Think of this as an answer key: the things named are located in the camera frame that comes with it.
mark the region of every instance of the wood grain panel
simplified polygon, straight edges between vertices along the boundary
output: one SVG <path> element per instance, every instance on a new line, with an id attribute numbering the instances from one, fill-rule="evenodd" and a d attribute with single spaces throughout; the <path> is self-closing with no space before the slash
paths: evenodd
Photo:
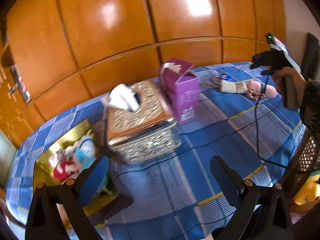
<path id="1" fill-rule="evenodd" d="M 12 132 L 14 132 L 22 142 L 33 132 L 30 126 L 26 125 L 26 122 L 20 117 L 17 117 L 11 125 Z"/>
<path id="2" fill-rule="evenodd" d="M 83 70 L 81 75 L 91 94 L 98 96 L 121 83 L 129 85 L 156 77 L 158 68 L 156 48 L 150 48 L 99 62 Z"/>
<path id="3" fill-rule="evenodd" d="M 251 61 L 255 54 L 255 42 L 245 40 L 223 41 L 223 63 Z"/>
<path id="4" fill-rule="evenodd" d="M 89 99 L 90 97 L 83 86 L 80 75 L 75 74 L 41 95 L 35 101 L 35 105 L 47 121 L 55 115 Z"/>
<path id="5" fill-rule="evenodd" d="M 219 36 L 216 0 L 149 0 L 159 41 Z"/>
<path id="6" fill-rule="evenodd" d="M 18 135 L 10 129 L 5 123 L 3 124 L 0 120 L 0 128 L 2 132 L 8 137 L 8 139 L 13 143 L 17 148 L 21 146 L 23 141 L 18 137 Z"/>
<path id="7" fill-rule="evenodd" d="M 222 35 L 255 39 L 252 0 L 218 0 Z"/>
<path id="8" fill-rule="evenodd" d="M 195 67 L 221 63 L 221 40 L 189 41 L 160 46 L 163 62 L 177 57 L 196 64 Z"/>
<path id="9" fill-rule="evenodd" d="M 270 47 L 269 47 L 268 43 L 266 43 L 266 42 L 263 42 L 263 43 L 262 42 L 257 42 L 256 54 L 264 52 L 266 50 L 270 50 Z"/>
<path id="10" fill-rule="evenodd" d="M 2 67 L 11 67 L 14 65 L 9 43 L 7 43 L 2 50 L 1 65 Z"/>
<path id="11" fill-rule="evenodd" d="M 44 119 L 39 114 L 34 105 L 34 102 L 32 101 L 26 105 L 19 117 L 22 122 L 32 131 L 38 129 L 38 127 L 40 127 L 44 123 Z"/>
<path id="12" fill-rule="evenodd" d="M 9 90 L 15 84 L 10 68 L 4 68 L 6 80 L 0 87 L 0 115 L 11 123 L 25 107 L 25 101 L 19 90 L 10 95 Z"/>
<path id="13" fill-rule="evenodd" d="M 17 0 L 7 28 L 14 61 L 33 98 L 76 71 L 56 0 Z"/>
<path id="14" fill-rule="evenodd" d="M 265 35 L 274 32 L 272 0 L 253 0 L 256 16 L 257 40 L 266 41 Z"/>
<path id="15" fill-rule="evenodd" d="M 286 40 L 285 13 L 283 0 L 272 0 L 275 29 L 274 35 L 282 42 Z"/>
<path id="16" fill-rule="evenodd" d="M 153 42 L 142 0 L 59 0 L 80 67 Z"/>
<path id="17" fill-rule="evenodd" d="M 0 63 L 0 76 L 1 76 L 1 83 L 3 83 L 6 80 L 7 76 L 4 73 L 4 68 L 2 67 L 1 63 Z"/>

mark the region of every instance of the sleeve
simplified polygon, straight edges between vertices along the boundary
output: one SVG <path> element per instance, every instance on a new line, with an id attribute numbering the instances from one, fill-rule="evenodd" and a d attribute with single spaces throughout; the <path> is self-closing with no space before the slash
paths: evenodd
<path id="1" fill-rule="evenodd" d="M 320 143 L 320 83 L 308 79 L 300 109 L 302 123 Z"/>

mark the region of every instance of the pink object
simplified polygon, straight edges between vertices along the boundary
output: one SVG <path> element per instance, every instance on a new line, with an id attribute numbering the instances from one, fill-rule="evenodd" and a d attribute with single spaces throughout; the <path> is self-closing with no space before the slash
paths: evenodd
<path id="1" fill-rule="evenodd" d="M 198 78 L 190 71 L 193 66 L 173 57 L 159 69 L 162 90 L 170 100 L 178 125 L 197 118 L 199 84 Z"/>
<path id="2" fill-rule="evenodd" d="M 261 83 L 258 81 L 250 80 L 247 83 L 247 88 L 249 91 L 255 92 L 255 93 L 260 93 L 261 92 Z M 266 87 L 266 97 L 268 98 L 274 98 L 277 95 L 277 91 L 273 86 L 267 85 Z"/>
<path id="3" fill-rule="evenodd" d="M 55 179 L 65 180 L 76 171 L 77 168 L 74 163 L 69 161 L 60 161 L 53 170 L 53 176 Z"/>

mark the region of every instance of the purple box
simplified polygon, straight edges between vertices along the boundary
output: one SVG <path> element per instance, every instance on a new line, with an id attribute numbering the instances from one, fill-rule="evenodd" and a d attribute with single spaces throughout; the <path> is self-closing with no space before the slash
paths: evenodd
<path id="1" fill-rule="evenodd" d="M 197 117 L 199 84 L 190 71 L 193 66 L 184 60 L 171 58 L 159 69 L 162 90 L 170 100 L 178 125 Z"/>

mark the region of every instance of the red plush toy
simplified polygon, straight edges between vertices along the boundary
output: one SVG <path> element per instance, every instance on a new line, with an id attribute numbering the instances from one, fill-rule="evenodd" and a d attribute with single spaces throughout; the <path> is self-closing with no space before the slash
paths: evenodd
<path id="1" fill-rule="evenodd" d="M 53 170 L 53 176 L 55 179 L 65 180 L 76 171 L 77 167 L 73 162 L 60 161 Z"/>

